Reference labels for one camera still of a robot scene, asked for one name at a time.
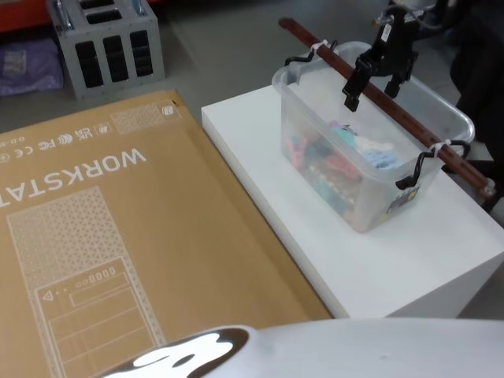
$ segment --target gray floor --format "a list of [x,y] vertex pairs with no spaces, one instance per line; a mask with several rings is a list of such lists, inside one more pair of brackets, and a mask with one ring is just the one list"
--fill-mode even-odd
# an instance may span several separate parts
[[[160,17],[166,79],[160,83],[102,98],[77,101],[71,84],[64,90],[0,99],[0,132],[49,120],[82,109],[159,89],[177,89],[201,120],[201,107],[264,87],[286,57],[303,53],[301,43],[277,26],[294,17],[315,35],[340,43],[371,43],[376,30],[370,20],[387,0],[249,0],[201,2],[169,7]],[[449,76],[454,51],[443,37],[417,43],[420,57],[413,74],[448,101],[458,92]],[[473,157],[489,158],[484,146]],[[492,216],[504,224],[504,204]],[[487,282],[463,317],[504,319],[504,269]]]

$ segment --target purple bag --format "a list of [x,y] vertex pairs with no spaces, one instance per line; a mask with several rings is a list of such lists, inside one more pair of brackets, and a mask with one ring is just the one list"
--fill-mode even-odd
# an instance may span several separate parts
[[63,88],[52,39],[0,45],[0,96]]

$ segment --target robotic arm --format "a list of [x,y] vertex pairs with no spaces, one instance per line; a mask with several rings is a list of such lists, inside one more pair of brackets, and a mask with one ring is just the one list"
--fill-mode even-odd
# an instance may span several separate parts
[[[371,49],[357,58],[354,73],[343,88],[345,106],[352,112],[357,110],[359,96],[372,76],[392,75],[385,93],[395,98],[401,84],[410,79],[418,57],[413,51],[413,43],[424,37],[423,32],[431,35],[447,28],[439,19],[445,18],[454,6],[454,0],[437,0],[435,5],[415,9],[413,2],[418,3],[418,0],[390,0],[389,6],[373,21],[380,26],[378,36]],[[427,18],[434,18],[439,23],[429,24],[425,21]]]

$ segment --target white cable tie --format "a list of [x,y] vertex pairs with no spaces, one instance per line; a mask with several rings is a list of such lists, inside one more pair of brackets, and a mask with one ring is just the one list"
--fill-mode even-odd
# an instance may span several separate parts
[[322,42],[319,42],[319,43],[314,43],[311,47],[310,47],[310,51],[313,51],[315,54],[317,53],[318,49],[322,46],[322,45],[325,45],[325,46],[329,46],[329,42],[327,39],[324,39]]
[[449,146],[449,145],[451,145],[451,140],[445,139],[442,142],[434,143],[432,146],[430,146],[428,150],[429,151],[434,150],[434,158],[437,158],[439,151],[443,148],[443,146]]

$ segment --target black clip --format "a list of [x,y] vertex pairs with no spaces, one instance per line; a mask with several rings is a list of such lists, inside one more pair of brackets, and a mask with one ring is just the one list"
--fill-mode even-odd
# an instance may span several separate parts
[[[332,41],[331,47],[329,47],[329,48],[331,49],[331,51],[334,51],[334,49],[336,48],[336,46],[338,46],[338,40],[337,39],[335,39],[334,41]],[[284,66],[288,66],[293,61],[298,61],[298,62],[301,62],[301,63],[310,63],[313,60],[314,56],[315,56],[315,50],[314,49],[310,49],[309,54],[306,57],[288,57],[285,60]]]
[[[466,159],[467,156],[469,155],[469,152],[471,151],[471,146],[469,143],[467,143],[464,140],[451,140],[450,141],[451,146],[462,146],[464,147],[464,152],[462,154],[462,158]],[[424,164],[424,159],[425,158],[435,158],[436,153],[435,149],[431,148],[429,151],[425,152],[420,152],[418,155],[417,163],[415,164],[415,169],[413,171],[413,175],[407,176],[404,179],[400,179],[395,182],[395,186],[402,191],[405,189],[408,189],[409,187],[414,187],[417,185],[418,179],[420,178],[420,173],[422,170],[422,165]]]

